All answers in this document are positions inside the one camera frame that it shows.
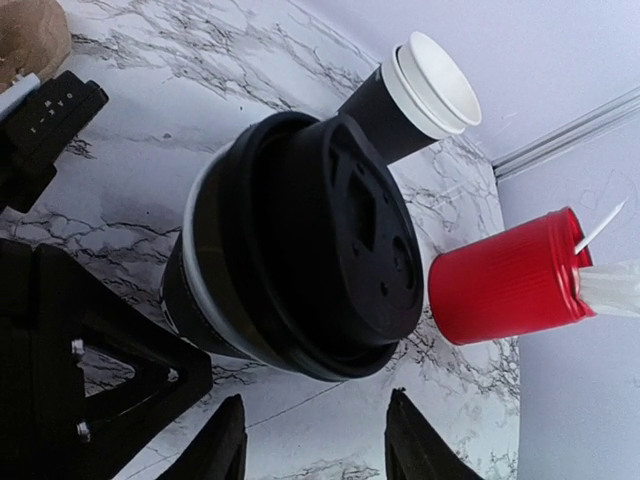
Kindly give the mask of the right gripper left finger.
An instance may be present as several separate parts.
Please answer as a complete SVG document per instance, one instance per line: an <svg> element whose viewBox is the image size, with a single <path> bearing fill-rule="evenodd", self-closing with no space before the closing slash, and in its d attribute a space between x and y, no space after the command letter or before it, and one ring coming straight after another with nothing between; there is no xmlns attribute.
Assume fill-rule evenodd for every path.
<svg viewBox="0 0 640 480"><path fill-rule="evenodd" d="M247 441L242 397L229 396L159 480L244 479Z"/></svg>

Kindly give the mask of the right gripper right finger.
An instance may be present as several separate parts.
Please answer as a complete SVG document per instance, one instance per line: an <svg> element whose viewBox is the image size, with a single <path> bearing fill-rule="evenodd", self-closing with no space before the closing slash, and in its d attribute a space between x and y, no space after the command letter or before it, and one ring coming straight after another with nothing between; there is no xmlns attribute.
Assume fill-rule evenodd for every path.
<svg viewBox="0 0 640 480"><path fill-rule="evenodd" d="M447 445L404 389L391 393L384 442L388 479L482 479Z"/></svg>

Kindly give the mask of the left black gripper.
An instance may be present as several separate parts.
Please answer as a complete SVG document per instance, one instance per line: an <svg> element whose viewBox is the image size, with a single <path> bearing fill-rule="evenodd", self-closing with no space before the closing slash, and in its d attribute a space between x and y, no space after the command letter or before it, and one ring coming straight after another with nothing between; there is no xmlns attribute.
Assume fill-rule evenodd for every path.
<svg viewBox="0 0 640 480"><path fill-rule="evenodd" d="M132 377L87 396L76 340ZM2 241L2 478L113 478L209 392L210 369L63 250Z"/></svg>

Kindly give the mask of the black paper coffee cup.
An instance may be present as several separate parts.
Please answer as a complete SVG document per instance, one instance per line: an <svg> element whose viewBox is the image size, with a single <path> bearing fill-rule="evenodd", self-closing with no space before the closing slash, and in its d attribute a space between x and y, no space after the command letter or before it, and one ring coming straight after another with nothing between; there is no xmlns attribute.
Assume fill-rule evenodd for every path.
<svg viewBox="0 0 640 480"><path fill-rule="evenodd" d="M233 285L221 240L218 198L222 160L231 145L216 153L189 193L163 276L166 317L182 337L207 352L313 378L286 366L267 345Z"/></svg>

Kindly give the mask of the black plastic cup lid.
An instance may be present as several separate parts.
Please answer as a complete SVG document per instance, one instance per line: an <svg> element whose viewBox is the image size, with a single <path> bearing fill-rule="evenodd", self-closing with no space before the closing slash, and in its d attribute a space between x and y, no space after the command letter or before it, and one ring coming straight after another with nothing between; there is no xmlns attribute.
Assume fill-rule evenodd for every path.
<svg viewBox="0 0 640 480"><path fill-rule="evenodd" d="M251 125L222 160L218 198L233 285L286 366L325 381L381 370L418 323L423 269L357 123L281 112Z"/></svg>

